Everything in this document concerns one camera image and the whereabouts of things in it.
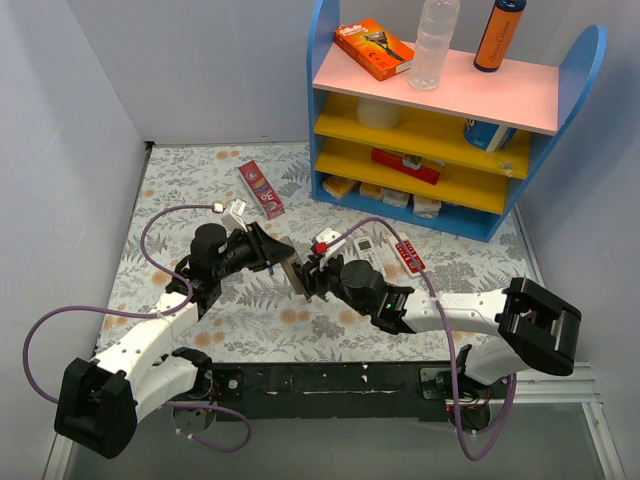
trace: blue shelf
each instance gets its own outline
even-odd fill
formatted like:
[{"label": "blue shelf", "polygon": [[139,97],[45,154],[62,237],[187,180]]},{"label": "blue shelf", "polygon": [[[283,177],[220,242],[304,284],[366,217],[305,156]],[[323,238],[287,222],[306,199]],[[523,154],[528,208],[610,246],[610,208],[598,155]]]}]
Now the blue shelf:
[{"label": "blue shelf", "polygon": [[342,200],[336,200],[320,187],[326,174],[316,171],[315,166],[324,148],[326,137],[314,133],[314,127],[327,102],[328,92],[314,88],[313,79],[333,44],[333,34],[339,26],[340,0],[317,0],[307,45],[307,93],[313,198],[484,242],[491,239],[582,109],[600,71],[607,44],[606,29],[600,25],[592,25],[582,32],[567,53],[559,70],[558,133],[554,136],[532,135],[529,175],[525,180],[508,179],[506,208],[502,215],[443,205],[437,218],[427,220],[414,217],[411,207],[405,209],[392,207],[381,201],[361,197],[357,193],[351,193]]}]

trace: leaf pattern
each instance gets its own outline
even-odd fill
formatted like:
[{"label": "leaf pattern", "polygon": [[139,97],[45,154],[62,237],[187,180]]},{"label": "leaf pattern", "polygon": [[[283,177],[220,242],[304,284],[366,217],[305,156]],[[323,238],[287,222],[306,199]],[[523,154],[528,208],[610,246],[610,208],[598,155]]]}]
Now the leaf pattern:
[{"label": "leaf pattern", "polygon": [[[285,204],[285,215],[267,220],[255,204],[237,167],[255,160]],[[326,227],[345,231],[369,216],[310,198],[307,144],[216,147],[157,147],[153,149],[136,202],[109,306],[149,312],[155,308],[168,277],[149,265],[139,249],[140,232],[159,210],[179,204],[211,204],[240,197],[247,201],[245,221],[258,221],[270,235],[289,236],[304,258],[312,237]],[[219,221],[210,211],[171,213],[154,225],[147,247],[158,262],[173,266],[189,252],[195,229]],[[502,288],[509,278],[530,276],[526,247],[508,217],[488,244],[474,242],[390,221],[406,232],[422,255],[438,291],[481,292]],[[385,266],[387,281],[424,287],[409,278],[388,247],[389,232],[367,224],[354,236],[370,236]],[[345,259],[355,257],[348,242]],[[102,351],[115,344],[137,320],[107,316],[97,344]],[[456,335],[456,345],[481,344],[485,335]],[[392,336],[375,329],[339,300],[307,303],[294,294],[284,272],[243,271],[223,281],[222,295],[207,314],[170,347],[189,346],[216,362],[339,362],[442,360],[447,358],[443,332]]]}]

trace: white cup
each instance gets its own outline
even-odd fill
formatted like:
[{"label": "white cup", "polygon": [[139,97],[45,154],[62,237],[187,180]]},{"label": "white cup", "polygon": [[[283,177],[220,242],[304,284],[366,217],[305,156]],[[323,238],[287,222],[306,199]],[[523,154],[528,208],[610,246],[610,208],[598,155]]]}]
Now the white cup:
[{"label": "white cup", "polygon": [[359,97],[356,116],[365,127],[389,130],[400,124],[402,105]]}]

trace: pink shelf top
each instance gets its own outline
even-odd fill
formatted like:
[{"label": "pink shelf top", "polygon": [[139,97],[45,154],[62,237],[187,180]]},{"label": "pink shelf top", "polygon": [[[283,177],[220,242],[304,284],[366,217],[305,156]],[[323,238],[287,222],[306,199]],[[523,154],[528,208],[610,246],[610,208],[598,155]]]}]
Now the pink shelf top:
[{"label": "pink shelf top", "polygon": [[473,58],[450,50],[438,88],[420,91],[407,82],[408,71],[379,82],[333,44],[313,86],[531,132],[558,131],[558,68],[504,60],[497,72],[484,73]]}]

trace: gray floor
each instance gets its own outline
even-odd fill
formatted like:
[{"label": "gray floor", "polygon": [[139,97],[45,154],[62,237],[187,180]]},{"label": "gray floor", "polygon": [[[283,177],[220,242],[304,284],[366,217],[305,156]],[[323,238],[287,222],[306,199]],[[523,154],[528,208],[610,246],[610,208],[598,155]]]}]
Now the gray floor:
[{"label": "gray floor", "polygon": [[[75,445],[65,479],[604,478],[579,404],[516,404],[479,463],[463,457],[452,431],[406,419],[255,421],[244,450],[221,454],[178,437],[170,415],[165,409],[145,419],[113,460]],[[215,423],[207,433],[226,444],[243,434],[240,424]],[[474,451],[480,446],[472,442]]]}]

